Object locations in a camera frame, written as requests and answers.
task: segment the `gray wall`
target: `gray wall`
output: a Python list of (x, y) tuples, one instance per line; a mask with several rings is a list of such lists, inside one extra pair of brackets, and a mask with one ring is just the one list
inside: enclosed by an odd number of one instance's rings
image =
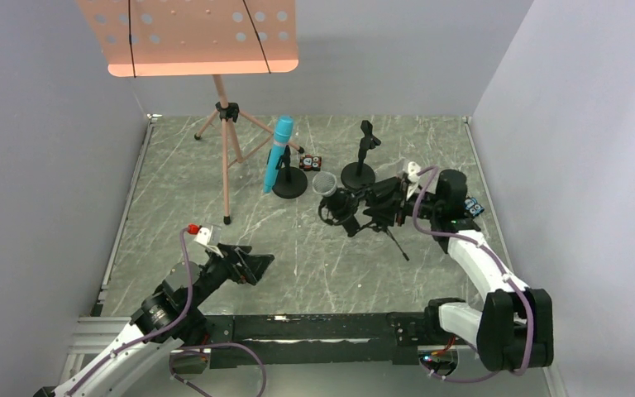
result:
[(145, 125), (74, 2), (0, 1), (0, 396), (59, 379)]
[[(470, 115), (532, 0), (296, 3), (298, 68), (226, 77), (248, 112)], [(208, 76), (133, 85), (147, 112), (204, 115), (217, 101)]]
[(571, 396), (635, 395), (635, 2), (536, 0), (474, 113)]

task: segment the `black microphone stand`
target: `black microphone stand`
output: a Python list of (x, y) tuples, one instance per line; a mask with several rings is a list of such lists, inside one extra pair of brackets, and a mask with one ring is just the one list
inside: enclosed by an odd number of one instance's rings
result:
[(341, 183), (348, 189), (362, 189), (376, 181), (376, 173), (367, 164), (366, 152), (375, 149), (381, 144), (379, 138), (374, 136), (374, 126), (368, 121), (361, 121), (361, 130), (364, 137), (359, 141), (359, 155), (356, 163), (347, 164), (341, 171)]
[(308, 189), (308, 177), (300, 169), (291, 166), (291, 148), (286, 145), (284, 154), (276, 165), (279, 173), (272, 191), (282, 199), (295, 199)]

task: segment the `red cap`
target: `red cap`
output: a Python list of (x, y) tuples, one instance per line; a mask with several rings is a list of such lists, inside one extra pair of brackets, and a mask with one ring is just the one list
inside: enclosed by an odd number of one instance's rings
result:
[(200, 230), (201, 227), (199, 225), (194, 225), (193, 223), (189, 224), (189, 234), (198, 234)]

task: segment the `gray floor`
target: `gray floor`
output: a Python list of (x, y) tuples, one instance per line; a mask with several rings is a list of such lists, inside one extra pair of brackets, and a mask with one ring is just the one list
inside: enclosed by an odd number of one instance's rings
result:
[[(270, 126), (275, 117), (260, 117)], [(357, 116), (295, 117), (294, 139), (310, 154), (323, 156), (323, 169), (339, 175), (356, 159), (369, 119), (382, 146), (367, 163), (379, 179), (394, 174), (401, 158), (436, 164), (468, 175), (470, 195), (489, 207), (469, 137), (460, 117)], [(178, 232), (190, 222), (222, 225), (220, 134), (193, 134), (204, 117), (161, 118), (153, 132), (129, 217), (117, 252), (103, 315), (132, 314), (181, 260)], [(236, 126), (246, 151), (266, 133), (249, 122)], [(230, 173), (233, 223), (222, 242), (252, 245), (275, 262), (256, 286), (225, 283), (201, 305), (207, 314), (366, 313), (420, 311), (429, 299), (462, 297), (480, 305), (464, 271), (443, 255), (430, 237), (407, 223), (393, 234), (411, 261), (405, 261), (383, 233), (363, 231), (352, 239), (317, 216), (319, 197), (311, 190), (295, 200), (262, 194), (266, 146)], [(491, 247), (503, 248), (490, 211), (478, 219)], [(207, 259), (190, 243), (193, 261)]]

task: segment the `pink music stand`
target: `pink music stand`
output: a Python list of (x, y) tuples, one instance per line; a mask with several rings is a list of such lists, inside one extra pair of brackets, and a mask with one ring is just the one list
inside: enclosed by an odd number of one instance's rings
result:
[[(101, 44), (112, 75), (212, 75), (219, 102), (194, 137), (200, 140), (215, 116), (220, 116), (223, 220), (230, 224), (228, 170), (271, 141), (274, 132), (240, 110), (236, 103), (228, 102), (221, 74), (284, 73), (295, 69), (298, 66), (295, 0), (77, 0), (77, 3)], [(246, 155), (235, 132), (237, 116), (269, 133), (266, 140)], [(232, 139), (236, 157), (232, 162), (227, 158), (228, 137)], [(295, 143), (289, 144), (304, 152)]]

